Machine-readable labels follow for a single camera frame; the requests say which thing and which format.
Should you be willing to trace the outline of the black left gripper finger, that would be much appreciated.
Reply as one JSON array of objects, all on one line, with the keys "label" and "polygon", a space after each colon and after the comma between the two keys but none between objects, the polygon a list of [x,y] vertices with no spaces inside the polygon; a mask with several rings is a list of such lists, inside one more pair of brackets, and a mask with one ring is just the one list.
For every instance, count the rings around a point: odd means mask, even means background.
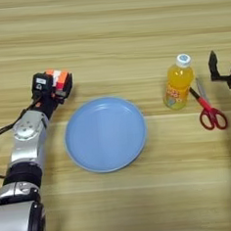
[{"label": "black left gripper finger", "polygon": [[59,99],[66,99],[72,89],[72,74],[62,71],[56,83],[55,95]]}]

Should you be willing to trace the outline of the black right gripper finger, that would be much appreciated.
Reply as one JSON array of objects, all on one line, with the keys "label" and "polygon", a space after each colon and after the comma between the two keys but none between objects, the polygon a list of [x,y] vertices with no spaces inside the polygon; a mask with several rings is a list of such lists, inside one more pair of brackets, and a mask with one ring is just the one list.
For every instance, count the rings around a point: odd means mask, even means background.
[{"label": "black right gripper finger", "polygon": [[212,81],[228,81],[229,75],[221,75],[218,72],[217,65],[217,56],[213,51],[209,53],[208,68],[210,70],[210,79]]}]

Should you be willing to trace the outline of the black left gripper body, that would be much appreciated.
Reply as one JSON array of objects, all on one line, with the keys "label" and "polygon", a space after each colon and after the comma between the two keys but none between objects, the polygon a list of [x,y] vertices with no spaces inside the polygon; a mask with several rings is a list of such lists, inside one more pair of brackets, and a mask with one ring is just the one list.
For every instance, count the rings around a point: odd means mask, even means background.
[{"label": "black left gripper body", "polygon": [[34,93],[32,100],[34,102],[32,108],[45,114],[48,118],[52,116],[54,110],[58,107],[57,100],[47,93]]}]

